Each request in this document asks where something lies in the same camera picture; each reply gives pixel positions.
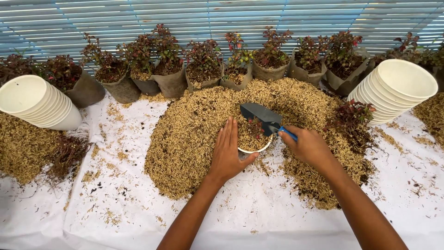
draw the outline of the finger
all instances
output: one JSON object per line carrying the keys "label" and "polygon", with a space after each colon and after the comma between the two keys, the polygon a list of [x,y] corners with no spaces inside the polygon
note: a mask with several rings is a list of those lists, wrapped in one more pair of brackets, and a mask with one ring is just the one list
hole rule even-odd
{"label": "finger", "polygon": [[259,156],[258,152],[251,153],[247,158],[245,158],[243,161],[241,161],[241,167],[244,169],[251,163],[253,163],[254,160]]}
{"label": "finger", "polygon": [[223,131],[223,128],[221,128],[219,130],[218,138],[216,139],[216,146],[215,146],[215,148],[217,148],[220,145],[221,137],[222,137],[222,131]]}
{"label": "finger", "polygon": [[226,135],[227,130],[228,130],[228,119],[226,120],[225,127],[223,127],[223,130],[222,130],[220,145],[223,145],[225,143],[225,137],[226,137],[225,135]]}
{"label": "finger", "polygon": [[225,134],[225,142],[230,145],[230,139],[231,139],[231,130],[233,129],[233,118],[230,116],[228,117],[228,125],[227,125],[227,132]]}
{"label": "finger", "polygon": [[296,141],[293,138],[291,138],[291,136],[289,134],[287,134],[286,132],[279,131],[277,134],[282,138],[282,140],[285,142],[285,144],[287,144],[290,148],[295,149],[297,147]]}
{"label": "finger", "polygon": [[284,128],[286,130],[290,131],[291,133],[293,133],[294,135],[296,135],[297,137],[299,137],[301,135],[301,133],[305,130],[305,129],[300,129],[295,126],[284,126]]}
{"label": "finger", "polygon": [[233,127],[231,130],[230,146],[238,147],[238,121],[233,120]]}

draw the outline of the blue window blind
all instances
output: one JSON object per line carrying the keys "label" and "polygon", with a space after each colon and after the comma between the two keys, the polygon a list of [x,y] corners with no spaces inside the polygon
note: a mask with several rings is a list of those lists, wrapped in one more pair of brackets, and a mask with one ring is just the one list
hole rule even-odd
{"label": "blue window blind", "polygon": [[[293,37],[330,36],[349,29],[363,36],[371,54],[396,46],[407,32],[422,45],[438,45],[444,32],[443,1],[421,0],[0,0],[0,56],[14,49],[37,59],[70,54],[79,59],[83,32],[100,38],[104,49],[170,28],[185,47],[213,38],[227,54],[227,32],[242,34],[249,49],[261,48],[265,26],[290,29]],[[292,40],[283,46],[290,53]]]}

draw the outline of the white cloth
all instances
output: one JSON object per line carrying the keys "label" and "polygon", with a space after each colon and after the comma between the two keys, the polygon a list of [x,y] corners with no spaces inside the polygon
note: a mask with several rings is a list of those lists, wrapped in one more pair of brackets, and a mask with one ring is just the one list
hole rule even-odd
{"label": "white cloth", "polygon": [[[120,109],[123,121],[114,121],[115,115],[107,115],[110,103]],[[83,126],[89,128],[91,142],[103,150],[94,159],[92,150],[86,155],[72,184],[66,212],[63,207],[71,190],[67,181],[58,190],[33,184],[26,185],[22,192],[10,178],[0,180],[0,249],[155,249],[186,203],[159,196],[149,176],[143,173],[150,135],[166,109],[166,102],[147,100],[126,109],[108,95],[86,109]],[[412,136],[426,135],[434,141],[422,130],[424,124],[411,114],[403,114],[395,121],[407,130],[386,125],[381,128],[407,154],[381,139],[379,145],[385,152],[376,149],[374,155],[368,153],[368,159],[373,159],[379,170],[371,181],[374,187],[363,186],[363,190],[377,200],[375,204],[411,250],[442,249],[443,151],[414,140]],[[106,141],[100,135],[100,123]],[[274,157],[264,160],[275,172],[267,177],[249,166],[228,181],[206,214],[192,249],[359,249],[342,211],[307,208],[306,202],[292,191],[291,181],[286,182],[284,173],[278,170],[283,160],[282,142],[275,143]],[[119,151],[128,159],[121,162]],[[119,170],[107,168],[107,163]],[[97,179],[82,182],[87,171],[97,170]],[[419,196],[411,191],[418,189],[413,186],[414,180],[425,188]]]}

